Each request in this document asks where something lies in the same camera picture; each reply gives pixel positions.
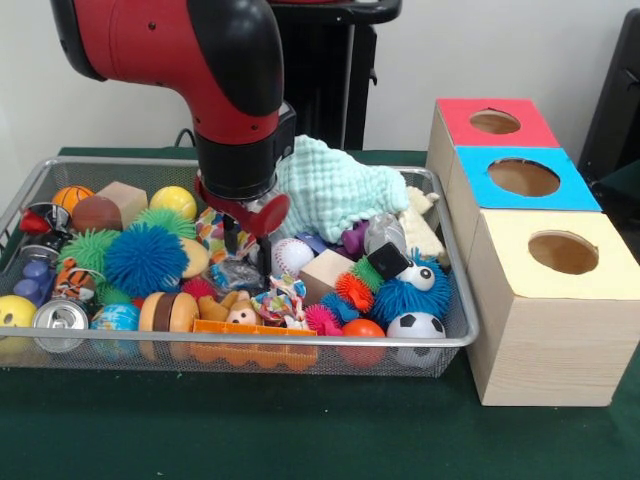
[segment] wire mesh basket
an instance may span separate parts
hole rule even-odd
[[[57,157],[41,163],[0,219],[0,295],[12,292],[27,261],[18,253],[26,239],[17,224],[30,204],[51,201],[59,189],[69,185],[99,191],[113,180],[144,189],[149,195],[167,185],[180,185],[193,193],[197,168],[196,161],[188,160],[95,157]],[[477,315],[437,177],[420,168],[399,171],[407,185],[441,196],[427,221],[441,236],[451,260],[447,275],[452,305],[442,319],[446,339],[6,328],[0,340],[0,366],[438,377],[459,348],[477,337]],[[77,346],[54,354],[41,348],[44,342]]]

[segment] purple toy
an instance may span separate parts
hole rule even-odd
[[[22,270],[23,278],[13,287],[13,293],[30,300],[36,307],[44,305],[53,290],[56,273],[46,262],[32,260]]]
[[[369,227],[367,220],[356,222],[353,230],[342,232],[342,244],[353,260],[359,260],[364,255],[364,234]]]

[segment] orange plastic tray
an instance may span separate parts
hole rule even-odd
[[[298,337],[316,336],[316,332],[308,330],[239,325],[211,320],[196,320],[193,332]],[[285,365],[293,371],[302,372],[316,364],[318,361],[318,348],[308,345],[192,343],[191,355],[201,363],[215,362],[220,358],[234,367],[241,367],[249,362],[254,362],[261,368],[275,368],[278,365]]]

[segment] circular hole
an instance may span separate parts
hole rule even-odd
[[[489,166],[489,176],[499,187],[525,197],[544,197],[560,188],[560,177],[539,163],[505,158]]]
[[[598,249],[570,232],[540,232],[529,240],[529,253],[556,272],[581,275],[598,266]]]
[[[500,110],[482,110],[471,115],[471,125],[494,135],[506,135],[520,130],[520,122],[513,115]]]

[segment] wooden cube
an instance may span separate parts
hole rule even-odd
[[[640,267],[606,215],[482,210],[468,273],[483,405],[611,403],[640,339]]]
[[[561,148],[457,147],[447,201],[465,266],[480,208],[601,210]]]
[[[147,192],[120,182],[110,183],[97,195],[106,197],[117,205],[122,217],[122,228],[125,229],[133,223],[142,210],[149,207]]]
[[[327,293],[335,291],[340,274],[348,272],[354,262],[333,250],[325,250],[300,270],[300,280],[307,287],[304,305],[314,305]]]
[[[559,147],[531,100],[442,98],[436,108],[426,167],[445,193],[455,147]]]

